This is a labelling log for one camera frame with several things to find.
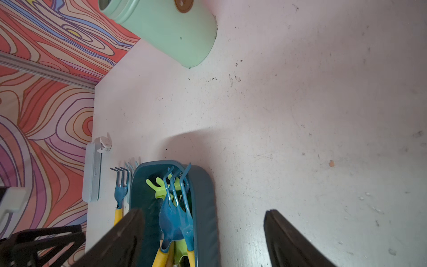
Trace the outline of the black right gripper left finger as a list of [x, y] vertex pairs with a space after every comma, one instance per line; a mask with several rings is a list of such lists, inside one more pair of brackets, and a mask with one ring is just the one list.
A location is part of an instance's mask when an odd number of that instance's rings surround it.
[[141, 252], [144, 214], [141, 209], [130, 210], [75, 267], [135, 267]]

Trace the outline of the light blue rake pale handle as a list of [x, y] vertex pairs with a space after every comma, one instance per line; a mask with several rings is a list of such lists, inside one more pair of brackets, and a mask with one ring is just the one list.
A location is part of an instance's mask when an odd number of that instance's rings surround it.
[[125, 162], [125, 167], [126, 169], [129, 171], [130, 174], [130, 178], [129, 178], [129, 188], [128, 188], [128, 193], [127, 193], [127, 203], [130, 204], [130, 197], [131, 197], [131, 187], [132, 187], [132, 182], [133, 182], [133, 177], [134, 177], [134, 173], [136, 171], [136, 169], [138, 168], [138, 166], [140, 165], [140, 163], [138, 161], [130, 161], [130, 162]]

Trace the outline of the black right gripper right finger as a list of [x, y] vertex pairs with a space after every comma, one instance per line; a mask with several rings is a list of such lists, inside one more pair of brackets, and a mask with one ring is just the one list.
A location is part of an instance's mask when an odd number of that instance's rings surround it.
[[266, 212], [264, 232], [274, 267], [335, 267], [277, 210]]

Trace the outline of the teal storage box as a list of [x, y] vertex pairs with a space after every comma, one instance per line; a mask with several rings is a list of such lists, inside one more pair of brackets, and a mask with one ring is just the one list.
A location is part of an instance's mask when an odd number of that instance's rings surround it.
[[[138, 267], [152, 265], [162, 237], [159, 212], [163, 200], [155, 198], [155, 191], [146, 180], [154, 183], [156, 178], [163, 178], [171, 167], [173, 172], [184, 172], [187, 166], [175, 160], [151, 161], [140, 164], [132, 174], [130, 209], [141, 209], [145, 217]], [[209, 174], [197, 165], [190, 168], [186, 178], [190, 186], [188, 199], [195, 231], [195, 264], [197, 267], [219, 267], [215, 187]]]

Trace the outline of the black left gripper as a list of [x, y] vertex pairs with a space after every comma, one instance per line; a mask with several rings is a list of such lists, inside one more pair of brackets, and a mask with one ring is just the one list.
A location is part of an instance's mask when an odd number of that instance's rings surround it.
[[85, 241], [80, 225], [20, 231], [1, 239], [1, 266], [61, 267]]

